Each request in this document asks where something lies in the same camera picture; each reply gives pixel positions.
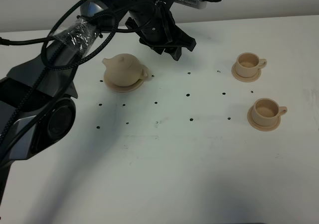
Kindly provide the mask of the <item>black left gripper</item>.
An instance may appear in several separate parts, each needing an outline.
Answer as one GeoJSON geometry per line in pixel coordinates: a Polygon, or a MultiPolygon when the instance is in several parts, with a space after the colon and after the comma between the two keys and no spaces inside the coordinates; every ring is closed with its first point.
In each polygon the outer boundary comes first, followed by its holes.
{"type": "Polygon", "coordinates": [[[129,10],[130,17],[125,22],[128,29],[134,29],[142,26],[147,21],[150,23],[136,34],[140,37],[140,42],[150,45],[150,48],[157,54],[164,52],[169,54],[173,60],[178,61],[182,55],[181,49],[187,48],[192,52],[196,46],[194,38],[187,35],[178,26],[174,27],[173,45],[168,44],[168,38],[163,26],[162,13],[157,3],[159,0],[133,0],[134,2],[143,2],[129,10]]]}

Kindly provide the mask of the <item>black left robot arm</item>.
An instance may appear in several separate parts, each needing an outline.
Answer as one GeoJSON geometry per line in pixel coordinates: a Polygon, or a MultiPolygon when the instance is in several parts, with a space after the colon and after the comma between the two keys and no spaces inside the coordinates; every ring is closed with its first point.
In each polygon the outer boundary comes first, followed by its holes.
{"type": "Polygon", "coordinates": [[[78,94],[78,67],[98,55],[120,33],[135,33],[140,43],[174,60],[196,42],[170,12],[179,0],[79,0],[45,38],[2,39],[1,45],[42,44],[40,54],[13,67],[0,82],[0,188],[5,189],[13,162],[27,160],[60,141],[72,128],[78,94]]]}

